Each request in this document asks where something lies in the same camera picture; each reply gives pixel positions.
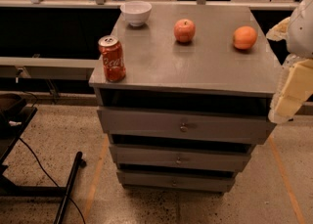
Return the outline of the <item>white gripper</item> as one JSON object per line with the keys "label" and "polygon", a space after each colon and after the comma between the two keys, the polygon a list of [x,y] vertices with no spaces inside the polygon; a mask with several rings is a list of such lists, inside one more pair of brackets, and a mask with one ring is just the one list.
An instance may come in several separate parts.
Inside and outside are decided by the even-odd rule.
{"label": "white gripper", "polygon": [[272,41],[287,39],[285,59],[270,104],[268,118],[282,124],[292,119],[313,95],[313,0],[302,0],[287,17],[266,33]]}

